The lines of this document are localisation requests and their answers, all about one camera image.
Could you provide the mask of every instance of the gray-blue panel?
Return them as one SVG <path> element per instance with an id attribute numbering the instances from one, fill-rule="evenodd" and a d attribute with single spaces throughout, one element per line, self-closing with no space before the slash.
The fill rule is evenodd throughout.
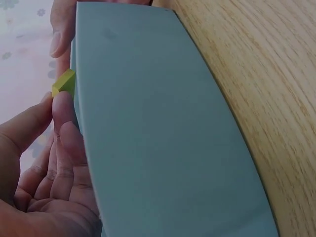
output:
<path id="1" fill-rule="evenodd" d="M 78 2 L 72 51 L 108 237 L 277 237 L 234 117 L 171 10 Z"/>

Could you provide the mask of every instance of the hand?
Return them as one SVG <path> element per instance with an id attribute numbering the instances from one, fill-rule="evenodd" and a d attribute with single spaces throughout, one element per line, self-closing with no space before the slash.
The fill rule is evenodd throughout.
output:
<path id="1" fill-rule="evenodd" d="M 20 156 L 54 120 L 54 133 L 20 180 Z M 102 224 L 72 97 L 51 94 L 0 125 L 0 236 L 94 237 Z"/>
<path id="2" fill-rule="evenodd" d="M 149 5 L 152 0 L 81 0 Z M 75 36 L 77 0 L 54 0 L 50 22 L 54 30 L 50 55 L 57 58 L 57 78 L 70 67 L 70 45 Z"/>

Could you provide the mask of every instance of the wooden table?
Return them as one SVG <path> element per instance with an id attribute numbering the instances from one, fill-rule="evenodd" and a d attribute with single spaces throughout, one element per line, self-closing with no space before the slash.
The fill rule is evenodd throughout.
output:
<path id="1" fill-rule="evenodd" d="M 316 0 L 155 0 L 205 57 L 281 237 L 316 237 Z"/>

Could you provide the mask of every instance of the palm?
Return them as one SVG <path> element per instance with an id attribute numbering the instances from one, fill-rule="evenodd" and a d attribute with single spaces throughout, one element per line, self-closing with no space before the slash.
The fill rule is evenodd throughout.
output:
<path id="1" fill-rule="evenodd" d="M 69 94 L 53 105 L 54 135 L 42 154 L 20 178 L 15 206 L 47 219 L 64 233 L 98 236 L 101 221 L 95 202 L 83 139 Z"/>

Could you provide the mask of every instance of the yellow sponge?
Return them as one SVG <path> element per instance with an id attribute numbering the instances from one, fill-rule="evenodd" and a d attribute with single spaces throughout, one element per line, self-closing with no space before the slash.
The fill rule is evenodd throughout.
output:
<path id="1" fill-rule="evenodd" d="M 76 73 L 68 69 L 52 86 L 52 95 L 55 97 L 60 91 L 69 92 L 74 99 L 75 96 Z"/>

